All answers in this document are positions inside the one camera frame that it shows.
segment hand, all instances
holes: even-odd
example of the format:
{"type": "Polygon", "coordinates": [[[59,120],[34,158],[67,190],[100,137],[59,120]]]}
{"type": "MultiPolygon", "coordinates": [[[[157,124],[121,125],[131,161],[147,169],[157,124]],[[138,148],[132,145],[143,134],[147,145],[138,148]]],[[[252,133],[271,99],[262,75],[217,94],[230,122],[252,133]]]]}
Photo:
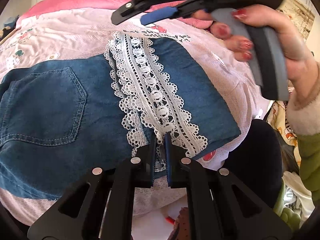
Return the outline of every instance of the hand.
{"type": "MultiPolygon", "coordinates": [[[[199,20],[212,20],[210,14],[197,11],[193,14],[199,20]]],[[[278,37],[286,57],[288,79],[297,92],[297,99],[303,101],[310,94],[318,79],[317,63],[305,45],[303,38],[288,17],[264,5],[253,5],[233,12],[233,17],[242,23],[255,26],[271,26],[278,37]]],[[[238,61],[248,61],[252,55],[253,43],[243,36],[231,35],[231,29],[224,23],[215,22],[210,32],[223,39],[225,46],[234,52],[238,61]]]]}

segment denim back pocket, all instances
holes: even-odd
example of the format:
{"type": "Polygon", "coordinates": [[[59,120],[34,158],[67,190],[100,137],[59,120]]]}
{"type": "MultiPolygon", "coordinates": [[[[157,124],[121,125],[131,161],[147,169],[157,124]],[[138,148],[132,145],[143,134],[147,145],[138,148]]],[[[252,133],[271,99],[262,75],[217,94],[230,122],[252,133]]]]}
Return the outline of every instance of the denim back pocket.
{"type": "Polygon", "coordinates": [[[0,146],[10,140],[43,146],[74,141],[86,98],[70,67],[11,82],[0,102],[0,146]]]}

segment pocket stitching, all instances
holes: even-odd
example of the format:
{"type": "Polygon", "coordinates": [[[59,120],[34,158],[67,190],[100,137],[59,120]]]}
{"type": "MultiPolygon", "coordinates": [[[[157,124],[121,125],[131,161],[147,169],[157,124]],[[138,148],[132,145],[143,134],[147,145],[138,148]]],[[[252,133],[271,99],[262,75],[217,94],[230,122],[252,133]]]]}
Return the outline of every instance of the pocket stitching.
{"type": "MultiPolygon", "coordinates": [[[[8,169],[6,169],[6,171],[8,171],[9,174],[13,175],[12,172],[9,171],[8,169]]],[[[26,193],[28,193],[28,194],[36,197],[36,198],[39,198],[39,196],[37,196],[37,195],[29,192],[28,190],[26,190],[25,188],[23,188],[21,185],[18,185],[16,181],[12,181],[11,179],[9,179],[7,176],[5,176],[5,175],[3,174],[3,172],[1,172],[1,176],[3,176],[5,179],[7,179],[9,182],[11,182],[12,184],[14,184],[15,186],[19,187],[19,188],[20,188],[21,190],[23,190],[24,192],[26,192],[26,193]]]]}
{"type": "MultiPolygon", "coordinates": [[[[9,108],[8,107],[9,104],[8,104],[7,105],[7,109],[5,111],[5,114],[4,114],[2,127],[1,127],[0,140],[2,141],[4,139],[4,141],[2,143],[0,143],[0,146],[2,146],[7,141],[11,141],[11,140],[26,141],[26,142],[31,142],[31,143],[35,143],[35,144],[39,144],[39,145],[44,145],[44,146],[56,146],[56,145],[61,145],[61,144],[65,144],[65,143],[71,142],[71,141],[73,141],[75,139],[75,137],[76,137],[76,135],[77,135],[77,133],[79,131],[81,119],[82,119],[82,116],[83,116],[83,111],[84,111],[84,106],[85,106],[85,102],[86,102],[86,98],[87,98],[87,93],[85,92],[85,90],[84,90],[83,86],[81,85],[81,83],[79,82],[78,78],[74,75],[72,69],[70,67],[67,67],[67,68],[63,68],[63,69],[60,69],[60,70],[51,70],[51,71],[47,71],[47,72],[43,72],[43,73],[32,73],[32,74],[26,76],[25,78],[30,77],[30,76],[40,76],[40,75],[46,74],[46,73],[63,73],[63,72],[67,72],[68,73],[68,75],[70,76],[71,80],[73,81],[73,83],[77,87],[77,89],[78,89],[78,91],[80,93],[80,96],[81,96],[81,100],[80,100],[80,103],[79,103],[79,107],[78,107],[78,111],[77,111],[77,114],[76,114],[76,117],[75,117],[75,121],[73,123],[71,134],[69,136],[67,136],[67,137],[63,137],[63,138],[59,138],[59,139],[39,139],[39,138],[31,137],[31,136],[24,135],[24,134],[17,134],[17,133],[9,134],[9,135],[6,135],[5,137],[2,137],[2,131],[3,131],[2,127],[4,126],[4,120],[6,118],[6,114],[7,114],[8,108],[9,108]],[[80,117],[78,117],[79,109],[80,109],[81,105],[83,105],[83,107],[82,107],[81,115],[80,115],[80,117]],[[77,122],[77,119],[78,119],[77,130],[74,133],[74,135],[72,135],[72,133],[74,132],[74,128],[75,128],[75,124],[77,122]],[[24,140],[22,138],[8,138],[8,137],[10,137],[12,135],[20,135],[20,136],[24,136],[24,137],[35,139],[35,140],[39,140],[39,141],[57,141],[57,140],[62,140],[62,139],[66,139],[66,138],[69,138],[69,137],[73,137],[73,138],[70,141],[66,141],[66,142],[62,142],[62,143],[58,143],[58,144],[42,144],[42,143],[37,143],[37,142],[34,142],[34,141],[24,140]]],[[[8,102],[10,102],[12,94],[13,93],[11,93],[11,95],[9,96],[8,102]]]]}

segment green plush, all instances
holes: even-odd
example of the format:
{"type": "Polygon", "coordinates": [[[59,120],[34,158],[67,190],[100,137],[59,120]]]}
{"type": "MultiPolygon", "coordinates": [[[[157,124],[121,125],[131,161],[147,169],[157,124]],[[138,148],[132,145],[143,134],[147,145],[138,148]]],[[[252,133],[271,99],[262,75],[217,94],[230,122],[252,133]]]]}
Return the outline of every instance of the green plush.
{"type": "Polygon", "coordinates": [[[284,208],[280,217],[287,223],[292,231],[296,231],[300,228],[301,217],[290,208],[284,208]]]}
{"type": "Polygon", "coordinates": [[[282,210],[284,207],[284,200],[283,200],[284,194],[285,194],[285,183],[284,183],[284,180],[282,179],[281,190],[279,192],[276,204],[273,207],[273,212],[276,213],[278,216],[281,216],[282,210]]]}

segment gray handle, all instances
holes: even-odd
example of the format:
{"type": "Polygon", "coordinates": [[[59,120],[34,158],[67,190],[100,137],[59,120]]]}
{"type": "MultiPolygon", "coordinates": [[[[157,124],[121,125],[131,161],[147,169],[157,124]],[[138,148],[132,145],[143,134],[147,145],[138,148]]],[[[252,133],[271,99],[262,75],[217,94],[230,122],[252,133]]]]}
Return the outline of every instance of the gray handle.
{"type": "Polygon", "coordinates": [[[278,36],[271,27],[256,28],[233,18],[232,8],[217,9],[212,17],[230,26],[232,34],[250,39],[254,47],[248,62],[255,82],[261,87],[262,96],[270,100],[289,99],[285,58],[278,36]]]}

